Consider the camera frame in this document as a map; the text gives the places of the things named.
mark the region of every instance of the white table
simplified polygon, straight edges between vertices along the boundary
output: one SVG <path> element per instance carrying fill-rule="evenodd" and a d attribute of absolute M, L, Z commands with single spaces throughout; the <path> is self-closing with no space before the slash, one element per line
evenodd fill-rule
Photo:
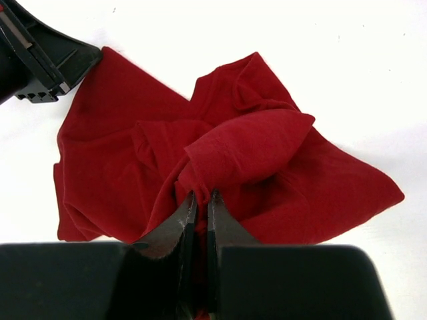
<path fill-rule="evenodd" d="M 199 76 L 259 51 L 326 138 L 405 192 L 402 204 L 328 243 L 369 254 L 397 319 L 426 318 L 427 2 L 20 3 L 189 98 Z M 74 93 L 54 104 L 13 98 L 0 106 L 0 243 L 57 241 L 55 139 Z"/>

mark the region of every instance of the white surface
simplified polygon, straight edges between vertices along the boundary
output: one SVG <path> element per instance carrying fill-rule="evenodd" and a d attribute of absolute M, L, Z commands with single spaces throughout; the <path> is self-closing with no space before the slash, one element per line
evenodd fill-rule
<path fill-rule="evenodd" d="M 20 3 L 186 97 L 197 77 L 259 51 L 320 132 L 405 192 L 405 202 L 329 243 L 369 254 L 397 319 L 427 317 L 427 2 Z M 55 138 L 74 92 L 56 104 L 0 106 L 0 243 L 57 240 Z"/>

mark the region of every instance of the red garment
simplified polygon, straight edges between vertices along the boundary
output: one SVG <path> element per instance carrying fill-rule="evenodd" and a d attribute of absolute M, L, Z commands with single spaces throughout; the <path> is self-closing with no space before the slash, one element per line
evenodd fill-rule
<path fill-rule="evenodd" d="M 218 188 L 261 242 L 319 243 L 404 198 L 391 178 L 325 140 L 258 53 L 197 80 L 191 101 L 103 53 L 58 135 L 60 239 L 131 243 L 187 192 L 204 206 Z"/>

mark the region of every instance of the red fabric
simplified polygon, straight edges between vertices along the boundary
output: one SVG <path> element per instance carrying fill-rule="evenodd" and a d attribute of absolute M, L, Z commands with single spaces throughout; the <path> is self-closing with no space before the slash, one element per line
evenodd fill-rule
<path fill-rule="evenodd" d="M 58 134 L 59 239 L 131 243 L 191 190 L 205 213 L 218 188 L 261 242 L 311 244 L 404 199 L 391 178 L 319 134 L 258 53 L 199 78 L 190 101 L 103 54 Z M 201 214 L 200 239 L 205 226 Z"/>

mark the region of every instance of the crumpled cloth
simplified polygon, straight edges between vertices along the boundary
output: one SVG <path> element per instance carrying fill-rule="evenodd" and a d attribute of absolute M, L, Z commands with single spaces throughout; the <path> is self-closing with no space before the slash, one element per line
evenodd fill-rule
<path fill-rule="evenodd" d="M 114 50 L 59 131 L 58 238 L 132 243 L 213 189 L 262 243 L 331 239 L 401 202 L 391 178 L 314 129 L 259 53 L 199 78 L 190 101 Z"/>

